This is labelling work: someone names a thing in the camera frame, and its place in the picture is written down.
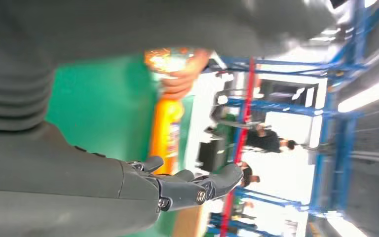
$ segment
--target orange bottle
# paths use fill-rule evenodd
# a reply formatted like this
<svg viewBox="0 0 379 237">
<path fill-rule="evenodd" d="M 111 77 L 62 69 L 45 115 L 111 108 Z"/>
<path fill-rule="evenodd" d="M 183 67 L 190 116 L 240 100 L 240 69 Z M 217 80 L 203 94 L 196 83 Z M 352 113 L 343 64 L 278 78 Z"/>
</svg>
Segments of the orange bottle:
<svg viewBox="0 0 379 237">
<path fill-rule="evenodd" d="M 155 174 L 175 174 L 178 171 L 179 122 L 184 114 L 180 101 L 160 99 L 154 113 L 151 156 L 160 156 L 163 166 Z"/>
<path fill-rule="evenodd" d="M 155 77 L 168 78 L 162 73 L 176 72 L 185 68 L 190 58 L 188 48 L 160 48 L 145 52 L 145 63 L 155 72 Z M 152 129 L 151 156 L 163 159 L 163 166 L 154 174 L 175 174 L 178 172 L 178 149 L 180 120 L 184 107 L 179 100 L 158 101 Z"/>
</svg>

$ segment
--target red pipe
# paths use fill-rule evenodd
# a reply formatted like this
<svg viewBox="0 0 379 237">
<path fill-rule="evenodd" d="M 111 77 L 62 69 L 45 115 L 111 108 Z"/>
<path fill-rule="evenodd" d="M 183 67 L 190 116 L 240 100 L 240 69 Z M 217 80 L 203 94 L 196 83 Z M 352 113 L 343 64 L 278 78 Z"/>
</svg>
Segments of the red pipe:
<svg viewBox="0 0 379 237">
<path fill-rule="evenodd" d="M 248 91 L 245 96 L 245 101 L 243 103 L 242 107 L 242 120 L 243 122 L 247 122 L 249 115 L 250 115 L 250 106 L 252 102 L 252 96 L 253 96 L 253 87 L 254 87 L 254 82 L 255 82 L 255 60 L 254 58 L 250 58 L 249 60 L 249 75 L 248 75 Z M 245 140 L 247 136 L 248 130 L 245 128 L 242 128 L 240 131 L 240 136 L 239 140 L 237 141 L 237 146 L 236 146 L 236 154 L 233 159 L 234 163 L 239 163 L 240 160 L 242 159 L 242 148 L 245 145 Z M 233 196 L 234 193 L 233 191 L 228 194 L 226 197 L 226 202 L 225 202 L 225 209 L 223 213 L 223 220 L 220 228 L 220 237 L 226 237 L 227 233 L 227 227 L 229 223 L 229 218 L 231 215 L 231 207 L 233 206 Z"/>
</svg>

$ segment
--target green panel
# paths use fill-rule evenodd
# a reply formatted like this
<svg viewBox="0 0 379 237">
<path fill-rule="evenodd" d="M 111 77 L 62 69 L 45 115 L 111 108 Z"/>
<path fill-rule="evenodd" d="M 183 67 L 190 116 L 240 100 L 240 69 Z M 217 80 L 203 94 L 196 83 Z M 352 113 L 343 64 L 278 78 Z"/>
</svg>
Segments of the green panel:
<svg viewBox="0 0 379 237">
<path fill-rule="evenodd" d="M 149 150 L 156 83 L 142 55 L 70 65 L 56 74 L 47 120 L 67 141 L 121 160 L 144 160 Z M 180 167 L 190 125 L 192 97 L 185 98 Z M 163 213 L 149 230 L 131 237 L 171 236 L 175 213 Z"/>
</svg>

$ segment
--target bottle label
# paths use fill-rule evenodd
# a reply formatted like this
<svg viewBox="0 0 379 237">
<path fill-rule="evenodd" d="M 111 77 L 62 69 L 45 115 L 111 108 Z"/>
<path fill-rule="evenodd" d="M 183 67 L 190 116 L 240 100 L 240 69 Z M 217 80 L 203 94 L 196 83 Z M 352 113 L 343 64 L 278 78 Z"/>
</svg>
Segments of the bottle label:
<svg viewBox="0 0 379 237">
<path fill-rule="evenodd" d="M 166 158 L 177 158 L 179 149 L 179 123 L 169 125 L 168 140 L 166 143 Z"/>
</svg>

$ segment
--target finger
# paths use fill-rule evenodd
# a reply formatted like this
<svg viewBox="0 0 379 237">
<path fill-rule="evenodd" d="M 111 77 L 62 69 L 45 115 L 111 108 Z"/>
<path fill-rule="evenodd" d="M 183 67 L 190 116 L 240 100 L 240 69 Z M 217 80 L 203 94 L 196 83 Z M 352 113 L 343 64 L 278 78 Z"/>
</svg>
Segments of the finger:
<svg viewBox="0 0 379 237">
<path fill-rule="evenodd" d="M 169 99 L 169 100 L 179 100 L 179 99 L 184 98 L 190 90 L 191 90 L 191 87 L 183 91 L 180 91 L 178 93 L 165 93 L 162 95 L 162 98 Z"/>
<path fill-rule="evenodd" d="M 178 93 L 180 91 L 183 91 L 187 88 L 191 88 L 192 87 L 192 81 L 189 81 L 189 82 L 186 82 L 184 84 L 180 84 L 180 85 L 177 85 L 177 86 L 164 86 L 163 89 L 164 89 L 164 93 L 169 93 L 169 94 L 172 94 L 172 93 Z"/>
<path fill-rule="evenodd" d="M 178 72 L 171 72 L 168 75 L 172 77 L 182 77 L 190 74 L 199 74 L 210 60 L 211 51 L 206 49 L 197 49 L 194 56 L 187 61 L 185 68 Z"/>
</svg>

